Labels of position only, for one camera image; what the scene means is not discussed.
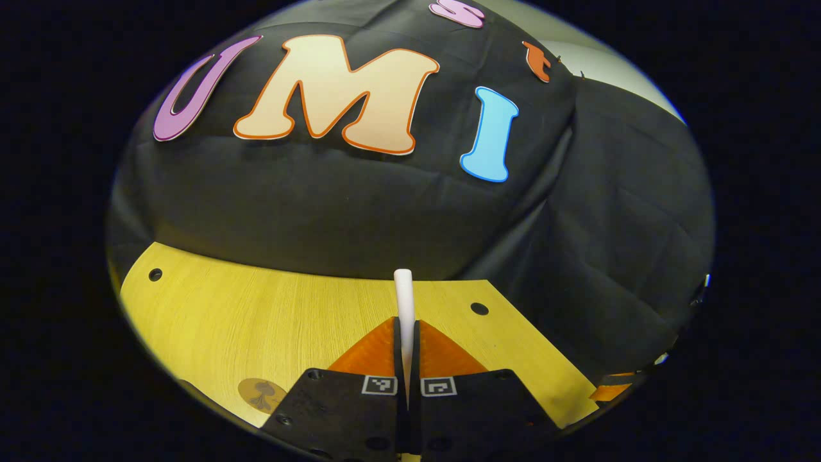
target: letter i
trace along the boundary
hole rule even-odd
[[[519,108],[512,101],[485,86],[476,87],[482,101],[482,115],[473,149],[463,154],[459,164],[467,173],[489,182],[507,180],[505,150],[513,118]]]

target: black fabric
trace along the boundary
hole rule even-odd
[[[108,233],[117,284],[153,241],[306,274],[385,280],[406,267],[418,280],[490,280],[593,383],[651,363],[692,317],[690,297],[713,257],[711,191],[686,125],[573,77],[549,50],[545,84],[521,44],[538,42],[517,26],[479,7],[484,27],[464,27],[429,3],[307,2],[263,19],[208,53],[264,35],[196,122],[157,142],[154,117],[175,77],[137,123],[117,175]],[[312,138],[298,92],[289,136],[234,136],[285,56],[282,43],[310,34],[341,36],[353,69],[397,48],[439,62],[416,105],[411,155],[344,142],[361,101]],[[459,165],[475,139],[479,85],[520,110],[502,183]]]
[[[210,53],[264,35],[227,69],[179,138],[161,143],[152,135],[154,116],[176,79],[146,110],[118,179],[144,203],[128,206],[139,208],[154,240],[221,260],[353,278],[391,279],[399,267],[412,268],[419,280],[452,278],[492,242],[549,161],[546,154],[570,120],[574,90],[564,67],[551,70],[549,85],[535,77],[521,42],[536,39],[510,21],[482,7],[484,27],[472,29],[435,16],[428,5],[308,2],[215,47]],[[296,120],[289,136],[234,136],[234,122],[253,108],[285,56],[282,43],[309,34],[342,37],[353,69],[402,48],[439,62],[416,105],[411,155],[358,150],[342,139],[361,101],[326,136],[312,138],[298,93],[288,108]],[[177,110],[209,68],[189,82]],[[510,177],[502,183],[474,178],[459,165],[476,136],[479,85],[520,111],[507,147]]]
[[[672,347],[698,307],[715,222],[686,125],[625,90],[577,83],[556,182],[507,231],[513,242],[501,238],[462,276],[490,280],[598,383]]]

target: wooden table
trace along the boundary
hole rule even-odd
[[[162,276],[152,281],[155,268]],[[487,280],[414,281],[417,319],[488,370],[510,368],[560,427],[598,406],[595,387]],[[177,379],[255,427],[270,417],[238,391],[247,378],[285,391],[308,367],[327,368],[397,315],[392,280],[304,275],[214,260],[153,243],[120,292],[132,325]],[[490,313],[470,310],[482,303]]]

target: white stick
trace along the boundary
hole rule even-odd
[[[413,278],[411,270],[393,271],[393,282],[397,286],[397,305],[399,306],[399,332],[402,348],[402,368],[405,370],[406,405],[410,407],[411,364],[413,363],[413,330],[416,322],[416,310],[413,304]]]

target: beige letter m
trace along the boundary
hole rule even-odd
[[[416,100],[425,79],[438,72],[438,62],[408,49],[392,49],[352,71],[345,44],[335,35],[295,37],[282,47],[287,50],[285,58],[251,112],[234,124],[235,135],[273,140],[291,133],[295,123],[286,110],[299,86],[312,137],[325,136],[364,96],[360,116],[342,130],[345,141],[385,154],[413,152],[416,140],[410,133]]]

